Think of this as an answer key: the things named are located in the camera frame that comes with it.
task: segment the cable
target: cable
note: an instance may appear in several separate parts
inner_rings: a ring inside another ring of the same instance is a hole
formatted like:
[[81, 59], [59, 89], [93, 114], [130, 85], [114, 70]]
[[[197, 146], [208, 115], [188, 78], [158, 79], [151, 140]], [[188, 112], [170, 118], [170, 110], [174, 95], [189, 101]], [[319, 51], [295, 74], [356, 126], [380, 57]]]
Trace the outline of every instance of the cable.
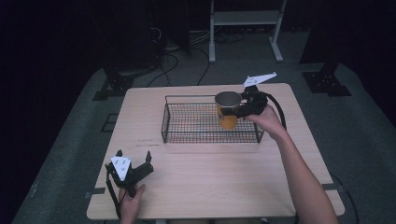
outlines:
[[353, 199], [352, 199], [352, 195], [350, 195], [349, 191], [344, 187], [344, 183], [337, 176], [335, 176], [331, 172], [329, 172], [329, 173], [330, 173], [330, 176], [333, 177], [340, 184], [340, 187], [343, 188], [344, 192], [346, 193], [347, 197], [349, 198], [350, 203], [352, 204], [353, 211], [355, 212], [356, 224], [359, 224], [360, 223], [359, 213], [358, 213], [358, 209], [356, 207], [355, 201], [353, 201]]
[[205, 34], [200, 36], [200, 37], [198, 37], [198, 38], [196, 38], [196, 39], [194, 39], [194, 40], [192, 40], [190, 42], [190, 45], [196, 45], [196, 44], [202, 43], [206, 39], [208, 39], [209, 38], [209, 31], [203, 31], [203, 32], [205, 32]]
[[116, 193], [114, 192], [113, 186], [111, 185], [108, 171], [106, 172], [106, 185], [110, 193], [111, 199], [113, 200], [114, 206], [116, 207], [117, 217], [120, 219], [121, 218], [120, 203], [117, 199]]
[[154, 43], [158, 43], [158, 41], [160, 41], [160, 39], [161, 39], [161, 37], [162, 37], [163, 33], [162, 33], [162, 32], [161, 32], [161, 30], [160, 30], [160, 29], [158, 29], [157, 27], [151, 27], [151, 30], [156, 30], [156, 31], [158, 31], [158, 37], [157, 37], [157, 40], [153, 40], [153, 41], [154, 41]]
[[282, 107], [280, 107], [279, 102], [275, 99], [275, 97], [271, 94], [265, 93], [268, 98], [275, 104], [277, 112], [279, 113], [280, 116], [280, 122], [282, 123], [282, 126], [287, 130], [286, 127], [286, 119], [285, 119], [285, 114], [283, 113]]
[[121, 198], [121, 200], [120, 200], [119, 204], [121, 204], [121, 203], [122, 203], [123, 199], [125, 198], [125, 195], [126, 195], [126, 190], [125, 190], [124, 194], [122, 195], [122, 198]]
[[242, 37], [238, 37], [238, 36], [236, 36], [236, 35], [230, 35], [230, 34], [222, 34], [222, 33], [220, 33], [220, 34], [216, 35], [215, 41], [216, 41], [216, 43], [218, 43], [218, 44], [224, 44], [224, 45], [226, 45], [226, 44], [233, 44], [233, 43], [236, 43], [236, 42], [239, 42], [239, 41], [242, 41], [242, 40], [245, 39], [245, 35], [244, 35], [243, 33], [241, 33], [240, 35], [241, 35]]
[[201, 77], [200, 77], [200, 79], [199, 79], [199, 81], [198, 81], [198, 83], [197, 83], [197, 86], [199, 86], [199, 85], [201, 84], [202, 79], [203, 79], [204, 76], [206, 75], [207, 70], [209, 69], [210, 62], [209, 62], [209, 56], [207, 55], [206, 52], [204, 52], [204, 51], [201, 50], [201, 49], [195, 49], [195, 50], [201, 51], [201, 52], [206, 56], [206, 58], [207, 58], [207, 66], [206, 66], [206, 69], [205, 69], [204, 73], [201, 75]]
[[162, 68], [162, 63], [161, 63], [161, 69], [163, 70], [163, 72], [161, 74], [159, 74], [158, 76], [156, 76], [154, 79], [152, 79], [150, 81], [150, 83], [146, 87], [149, 87], [157, 78], [159, 78], [159, 77], [161, 77], [163, 75], [166, 75], [166, 79], [168, 80], [167, 86], [170, 85], [170, 78], [169, 78], [167, 73], [172, 71], [174, 68], [176, 68], [176, 66], [178, 65], [178, 58], [176, 56], [172, 55], [172, 54], [164, 54], [163, 56], [171, 56], [171, 57], [175, 58], [176, 59], [175, 65], [173, 65], [169, 70], [164, 71], [163, 68]]

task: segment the black wire basket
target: black wire basket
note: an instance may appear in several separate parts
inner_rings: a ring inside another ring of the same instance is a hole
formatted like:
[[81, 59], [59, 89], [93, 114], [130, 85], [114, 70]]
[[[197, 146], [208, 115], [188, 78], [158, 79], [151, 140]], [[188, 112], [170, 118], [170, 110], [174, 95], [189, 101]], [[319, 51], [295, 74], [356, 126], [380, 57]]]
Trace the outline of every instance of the black wire basket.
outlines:
[[[232, 130], [221, 128], [214, 97], [214, 95], [165, 96], [166, 104], [161, 129], [163, 142], [260, 143], [264, 131], [249, 120], [239, 119]], [[177, 99], [177, 103], [170, 103], [174, 99]], [[194, 103], [181, 103], [191, 99]], [[204, 103], [207, 99], [213, 103]]]

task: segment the orange cup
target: orange cup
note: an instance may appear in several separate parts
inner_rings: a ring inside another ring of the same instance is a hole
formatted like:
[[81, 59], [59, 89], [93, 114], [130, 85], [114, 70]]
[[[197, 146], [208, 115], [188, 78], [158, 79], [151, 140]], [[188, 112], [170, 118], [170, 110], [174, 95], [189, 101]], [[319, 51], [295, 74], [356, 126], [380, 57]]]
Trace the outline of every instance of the orange cup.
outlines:
[[234, 108], [242, 102], [242, 96], [235, 91], [222, 91], [215, 96], [217, 104], [219, 125], [226, 130], [231, 130], [236, 126], [238, 118], [236, 116], [224, 116], [221, 113], [222, 108]]

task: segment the floor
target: floor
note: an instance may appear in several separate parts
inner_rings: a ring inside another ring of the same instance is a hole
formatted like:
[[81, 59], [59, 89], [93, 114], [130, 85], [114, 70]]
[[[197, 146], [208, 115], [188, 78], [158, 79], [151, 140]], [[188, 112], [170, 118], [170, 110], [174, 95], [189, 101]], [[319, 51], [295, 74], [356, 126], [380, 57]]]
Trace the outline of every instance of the floor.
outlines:
[[[148, 86], [195, 86], [242, 84], [247, 76], [276, 72], [269, 83], [288, 83], [303, 110], [323, 160], [342, 186], [346, 212], [340, 223], [391, 223], [396, 189], [396, 131], [358, 76], [340, 64], [335, 72], [351, 96], [330, 97], [312, 93], [302, 72], [318, 71], [322, 64], [299, 64], [308, 32], [281, 32], [278, 45], [284, 57], [277, 63], [268, 43], [270, 34], [230, 35], [242, 38], [232, 44], [217, 44], [215, 63], [207, 60], [208, 43], [163, 55], [161, 69], [137, 77], [133, 88]], [[106, 75], [92, 74], [54, 143], [31, 192], [26, 196], [13, 223], [118, 223], [89, 220], [86, 210], [106, 147], [110, 114], [120, 111], [123, 97], [94, 101]], [[268, 217], [270, 223], [293, 223], [293, 217]]]

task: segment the wooden table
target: wooden table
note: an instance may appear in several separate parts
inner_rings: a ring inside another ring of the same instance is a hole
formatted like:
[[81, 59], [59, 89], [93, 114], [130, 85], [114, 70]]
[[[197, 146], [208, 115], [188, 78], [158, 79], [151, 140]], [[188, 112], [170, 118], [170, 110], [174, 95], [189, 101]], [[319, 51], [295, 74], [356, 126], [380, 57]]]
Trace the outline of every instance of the wooden table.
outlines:
[[[288, 84], [261, 84], [282, 106], [288, 131], [307, 165], [322, 184], [332, 179], [304, 115]], [[288, 183], [276, 142], [267, 133], [258, 143], [172, 144], [161, 135], [165, 95], [215, 95], [242, 92], [242, 85], [130, 89], [111, 137], [96, 188], [106, 188], [105, 163], [119, 149], [135, 168], [151, 152], [154, 173], [147, 185], [139, 218], [223, 218], [294, 216]], [[345, 207], [334, 190], [326, 191], [335, 213]], [[90, 219], [117, 219], [107, 191], [92, 195]]]

